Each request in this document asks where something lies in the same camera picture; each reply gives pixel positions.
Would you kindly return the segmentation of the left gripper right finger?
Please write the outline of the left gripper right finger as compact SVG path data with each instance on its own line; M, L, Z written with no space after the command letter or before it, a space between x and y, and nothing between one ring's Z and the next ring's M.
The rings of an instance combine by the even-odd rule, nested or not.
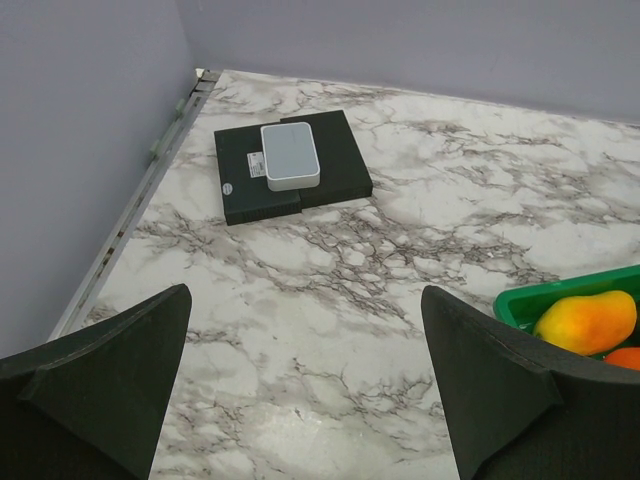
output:
M552 346L436 286L421 312L460 478L638 478L638 372Z

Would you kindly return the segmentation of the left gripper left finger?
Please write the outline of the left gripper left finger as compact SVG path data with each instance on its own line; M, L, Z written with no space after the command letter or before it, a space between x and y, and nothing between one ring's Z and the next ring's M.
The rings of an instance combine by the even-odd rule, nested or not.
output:
M175 285L2 359L2 478L148 478L191 308Z

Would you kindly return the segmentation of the green plastic tray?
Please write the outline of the green plastic tray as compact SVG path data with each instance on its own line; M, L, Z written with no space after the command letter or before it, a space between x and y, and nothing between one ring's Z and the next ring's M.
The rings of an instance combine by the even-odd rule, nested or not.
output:
M539 340L602 360L639 346L639 267L506 290L493 312Z

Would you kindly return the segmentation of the yellow orange mango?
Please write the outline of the yellow orange mango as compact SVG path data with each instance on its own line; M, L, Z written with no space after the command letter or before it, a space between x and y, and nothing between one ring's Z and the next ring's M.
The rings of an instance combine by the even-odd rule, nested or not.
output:
M564 350L591 356L611 350L635 330L637 308L622 290L556 301L537 321L533 335Z

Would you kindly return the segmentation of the orange fruit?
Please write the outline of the orange fruit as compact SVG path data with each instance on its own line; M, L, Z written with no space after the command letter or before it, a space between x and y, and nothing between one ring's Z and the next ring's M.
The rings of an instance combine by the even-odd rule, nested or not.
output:
M619 348L603 358L603 361L607 364L632 369L640 370L640 348L639 347L625 347Z

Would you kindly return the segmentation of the black network box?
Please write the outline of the black network box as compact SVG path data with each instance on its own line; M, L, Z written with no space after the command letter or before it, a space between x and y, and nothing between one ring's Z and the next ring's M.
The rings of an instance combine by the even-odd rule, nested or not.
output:
M214 141L229 226L372 195L342 110L218 130Z

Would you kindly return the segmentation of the white grey small router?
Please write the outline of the white grey small router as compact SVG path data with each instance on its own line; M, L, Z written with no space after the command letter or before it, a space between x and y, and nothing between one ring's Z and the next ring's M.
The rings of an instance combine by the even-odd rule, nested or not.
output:
M260 129L268 188L273 192L315 188L320 162L306 122L265 125Z

